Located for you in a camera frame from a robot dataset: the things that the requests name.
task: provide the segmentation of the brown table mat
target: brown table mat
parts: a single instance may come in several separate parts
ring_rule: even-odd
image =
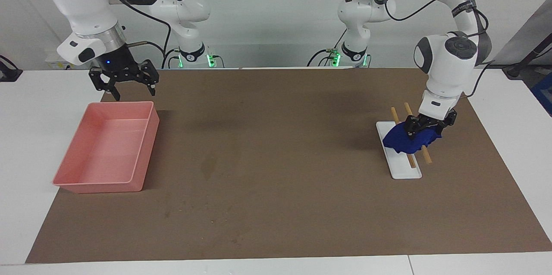
[[[426,78],[162,71],[144,190],[61,189],[27,263],[551,251],[468,100],[430,146],[434,164],[418,155],[422,179],[390,177],[375,123],[390,106],[406,118]]]

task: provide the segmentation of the pink plastic tray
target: pink plastic tray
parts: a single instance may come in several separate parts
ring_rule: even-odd
[[[75,193],[142,190],[158,126],[153,102],[89,104],[53,184]]]

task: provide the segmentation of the dark blue fabric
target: dark blue fabric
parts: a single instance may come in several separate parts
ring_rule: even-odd
[[[393,148],[397,153],[413,154],[422,149],[422,146],[429,146],[436,139],[442,136],[435,132],[436,126],[426,128],[416,134],[414,140],[410,140],[404,129],[404,122],[396,125],[383,139],[383,145]]]

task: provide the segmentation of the green light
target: green light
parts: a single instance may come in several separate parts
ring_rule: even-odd
[[[339,61],[341,60],[341,54],[337,53],[334,57],[333,57],[333,61],[332,61],[332,66],[333,67],[339,67]]]
[[[213,68],[216,66],[216,61],[209,54],[207,54],[207,61],[209,62],[209,68]]]

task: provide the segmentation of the blue object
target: blue object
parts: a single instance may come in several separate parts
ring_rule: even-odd
[[[535,85],[531,92],[549,114],[552,114],[552,73]]]
[[[435,131],[436,126],[432,126],[416,134],[414,140],[410,140],[404,126],[404,122],[395,125],[383,139],[383,145],[387,148],[393,148],[397,153],[413,154],[420,151],[422,146],[429,146],[436,139],[442,138]]]

